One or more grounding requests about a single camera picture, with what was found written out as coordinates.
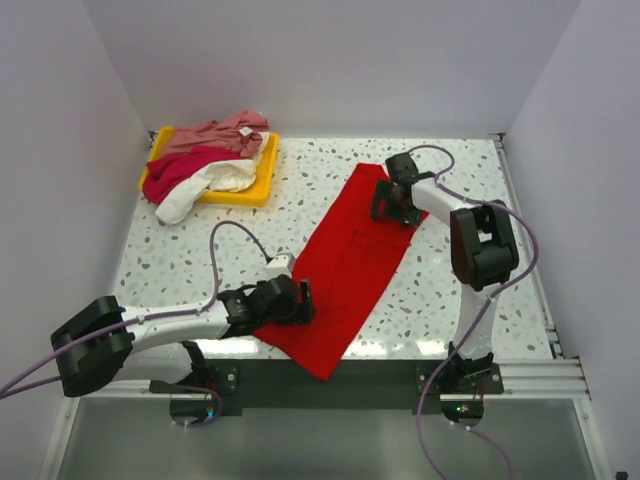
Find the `red t shirt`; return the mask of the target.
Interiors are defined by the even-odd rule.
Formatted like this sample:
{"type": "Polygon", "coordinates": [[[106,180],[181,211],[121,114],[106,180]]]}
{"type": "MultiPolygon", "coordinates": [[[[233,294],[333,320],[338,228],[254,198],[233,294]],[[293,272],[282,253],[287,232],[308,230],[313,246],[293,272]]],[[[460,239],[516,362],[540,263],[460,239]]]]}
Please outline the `red t shirt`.
{"type": "Polygon", "coordinates": [[[308,280],[315,308],[309,325],[269,324],[254,336],[319,380],[329,379],[386,290],[416,229],[370,217],[380,165],[359,163],[312,233],[293,269],[308,280]]]}

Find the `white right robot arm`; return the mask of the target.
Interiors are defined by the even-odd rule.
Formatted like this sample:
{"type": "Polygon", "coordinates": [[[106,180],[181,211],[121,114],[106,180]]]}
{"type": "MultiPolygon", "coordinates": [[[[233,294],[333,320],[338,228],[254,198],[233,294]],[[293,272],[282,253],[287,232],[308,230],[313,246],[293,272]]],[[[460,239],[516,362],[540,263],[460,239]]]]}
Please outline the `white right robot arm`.
{"type": "Polygon", "coordinates": [[[448,386],[469,392],[493,363],[496,297],[519,265],[519,253],[504,203],[462,196],[418,170],[410,153],[388,158],[389,178],[375,187],[370,216],[416,227],[428,213],[450,229],[450,258],[462,286],[458,326],[445,366],[448,386]]]}

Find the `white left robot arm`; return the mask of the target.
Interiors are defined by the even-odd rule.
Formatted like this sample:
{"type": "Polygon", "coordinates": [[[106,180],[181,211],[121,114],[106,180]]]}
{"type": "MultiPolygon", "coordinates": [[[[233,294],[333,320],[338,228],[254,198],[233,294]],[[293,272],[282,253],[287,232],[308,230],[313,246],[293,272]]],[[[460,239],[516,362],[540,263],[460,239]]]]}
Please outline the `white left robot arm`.
{"type": "Polygon", "coordinates": [[[218,293],[209,306],[125,307],[115,296],[86,306],[51,335],[63,392],[74,398],[114,381],[153,380],[185,392],[207,380],[199,340],[249,336],[264,326],[310,324],[311,283],[279,275],[218,293]]]}

